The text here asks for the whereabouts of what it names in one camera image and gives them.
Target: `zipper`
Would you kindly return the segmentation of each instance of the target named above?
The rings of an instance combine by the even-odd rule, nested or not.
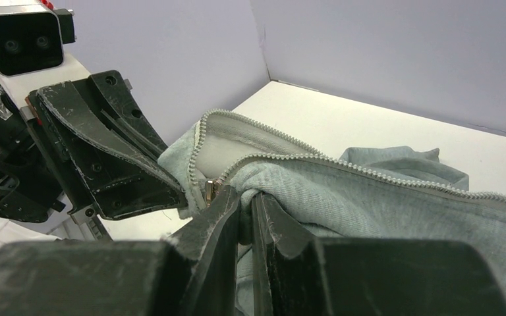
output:
[[[466,201],[470,203],[479,203],[479,204],[488,204],[488,203],[500,203],[504,206],[506,206],[506,195],[498,194],[494,192],[469,192],[466,190],[461,190],[454,188],[447,184],[440,184],[436,182],[430,182],[430,181],[419,181],[419,180],[404,180],[404,179],[398,179],[392,176],[389,176],[387,174],[363,167],[354,165],[352,163],[349,163],[348,161],[341,161],[338,159],[333,159],[328,157],[327,155],[324,155],[321,151],[318,151],[314,147],[306,144],[305,142],[302,142],[298,140],[297,138],[294,138],[292,136],[289,136],[283,132],[280,132],[270,126],[264,125],[262,123],[259,123],[255,120],[252,120],[250,118],[246,118],[242,115],[236,114],[234,112],[229,112],[226,110],[212,110],[207,112],[203,118],[200,121],[200,129],[199,129],[199,137],[197,144],[194,148],[190,163],[189,163],[189,176],[192,185],[198,185],[197,179],[196,179],[196,173],[195,173],[195,162],[196,158],[198,156],[198,153],[204,144],[204,140],[206,139],[206,120],[208,119],[209,115],[217,114],[217,115],[223,115],[226,117],[230,117],[232,119],[239,120],[243,123],[247,123],[250,125],[255,126],[256,128],[259,128],[261,130],[264,130],[266,132],[270,132],[271,134],[283,138],[287,140],[288,142],[297,145],[298,147],[301,147],[305,149],[306,151],[309,151],[309,154],[299,154],[299,155],[278,155],[278,154],[271,154],[271,153],[254,153],[250,155],[246,155],[239,159],[238,161],[235,161],[229,168],[226,169],[226,171],[215,180],[209,180],[206,183],[206,198],[205,202],[209,205],[212,200],[216,197],[222,186],[226,183],[226,181],[230,180],[233,175],[236,174],[236,172],[243,167],[244,165],[248,163],[252,163],[255,161],[261,161],[261,160],[299,160],[299,161],[306,161],[310,163],[317,163],[319,165],[325,165],[327,167],[331,167],[334,169],[339,169],[346,172],[351,172],[354,174],[358,174],[360,176],[364,176],[366,178],[370,178],[373,180],[377,180],[380,182],[384,182],[387,184],[391,184],[394,186],[402,187],[402,188],[410,188],[412,190],[417,190],[429,194],[434,194],[437,196],[441,196],[444,198],[450,198],[455,200],[461,200]]]

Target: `gray wall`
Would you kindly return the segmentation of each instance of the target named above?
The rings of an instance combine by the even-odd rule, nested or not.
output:
[[[75,11],[67,46],[90,72],[116,69],[168,143],[208,109],[269,82],[248,0],[54,0]]]
[[[506,131],[506,1],[251,3],[272,79]]]

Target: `white table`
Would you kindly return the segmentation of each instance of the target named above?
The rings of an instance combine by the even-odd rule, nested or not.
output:
[[[332,157],[348,147],[440,148],[441,162],[470,175],[472,191],[506,194],[506,137],[271,82],[235,112],[299,138]],[[157,240],[188,220],[176,210],[103,225],[114,240]]]

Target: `zipper pull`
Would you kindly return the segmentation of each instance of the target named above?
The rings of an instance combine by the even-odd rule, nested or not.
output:
[[[220,179],[216,180],[208,180],[204,185],[205,197],[204,200],[206,202],[206,207],[209,207],[212,204],[212,201],[216,198],[220,189],[222,188],[222,182]]]

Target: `garment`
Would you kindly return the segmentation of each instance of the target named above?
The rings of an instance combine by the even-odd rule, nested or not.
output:
[[[408,147],[350,148],[343,159],[357,168],[341,168],[336,163],[318,163],[329,159],[318,158],[323,157],[319,151],[298,145],[289,136],[269,130],[271,135],[259,137],[255,128],[259,133],[268,130],[235,114],[207,113],[159,158],[158,163],[186,190],[189,208],[180,216],[201,210],[198,196],[202,184],[223,173],[235,157],[277,153],[281,158],[245,159],[224,182],[239,192],[242,211],[258,192],[266,192],[317,236],[466,242],[486,258],[506,294],[506,200],[498,196],[460,198],[453,193],[468,189],[468,176],[442,165],[439,150],[418,153]],[[290,144],[276,144],[276,138]],[[212,148],[219,149],[217,153],[223,157],[233,158],[212,157]],[[203,149],[209,154],[202,155]],[[375,174],[396,180],[376,180]],[[416,183],[413,180],[434,182],[434,188],[447,188],[451,194],[406,185]],[[245,247],[240,247],[236,305],[245,315],[253,315],[252,257]]]

